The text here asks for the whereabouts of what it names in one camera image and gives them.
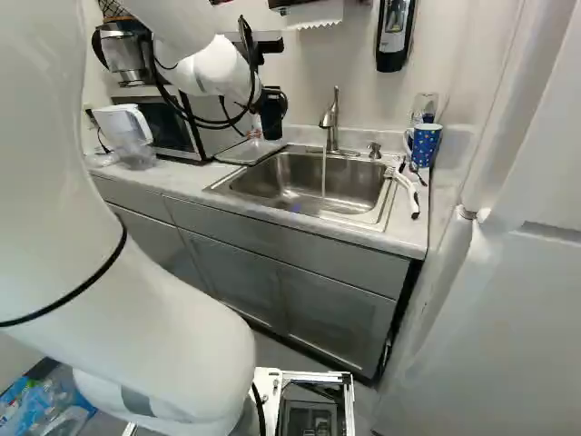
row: white refrigerator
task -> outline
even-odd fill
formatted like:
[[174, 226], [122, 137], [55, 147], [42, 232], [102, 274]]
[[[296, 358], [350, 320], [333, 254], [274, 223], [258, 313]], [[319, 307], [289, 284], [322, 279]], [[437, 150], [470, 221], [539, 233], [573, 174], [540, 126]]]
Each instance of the white refrigerator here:
[[[381, 382], [376, 433], [581, 434], [581, 5], [524, 4]], [[433, 173], [434, 188], [438, 161]]]

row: hand soap dispenser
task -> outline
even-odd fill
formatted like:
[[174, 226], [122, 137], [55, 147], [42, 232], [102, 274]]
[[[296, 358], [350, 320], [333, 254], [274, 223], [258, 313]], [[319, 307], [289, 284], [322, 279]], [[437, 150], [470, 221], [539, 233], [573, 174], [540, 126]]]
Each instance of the hand soap dispenser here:
[[403, 68], [409, 54], [416, 0], [381, 0], [376, 43], [378, 71]]

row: running water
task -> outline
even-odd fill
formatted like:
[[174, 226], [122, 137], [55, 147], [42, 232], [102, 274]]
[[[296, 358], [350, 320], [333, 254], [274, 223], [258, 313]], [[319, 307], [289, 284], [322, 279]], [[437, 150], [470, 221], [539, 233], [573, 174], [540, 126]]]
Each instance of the running water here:
[[320, 182], [320, 193], [322, 200], [327, 196], [327, 147], [323, 147], [323, 173]]

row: coffee maker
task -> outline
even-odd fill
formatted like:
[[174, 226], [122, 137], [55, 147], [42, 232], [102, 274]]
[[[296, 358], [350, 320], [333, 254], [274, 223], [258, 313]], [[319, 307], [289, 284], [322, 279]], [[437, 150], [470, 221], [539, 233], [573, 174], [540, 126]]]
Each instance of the coffee maker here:
[[150, 30], [132, 17], [122, 17], [97, 27], [93, 50], [120, 86], [153, 84], [149, 68]]

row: paper towel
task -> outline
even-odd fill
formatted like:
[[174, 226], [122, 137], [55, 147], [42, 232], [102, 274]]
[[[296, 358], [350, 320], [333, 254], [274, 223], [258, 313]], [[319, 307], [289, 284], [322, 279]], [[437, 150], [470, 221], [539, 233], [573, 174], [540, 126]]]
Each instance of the paper towel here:
[[319, 0], [287, 8], [288, 29], [310, 29], [336, 25], [343, 20], [344, 0]]

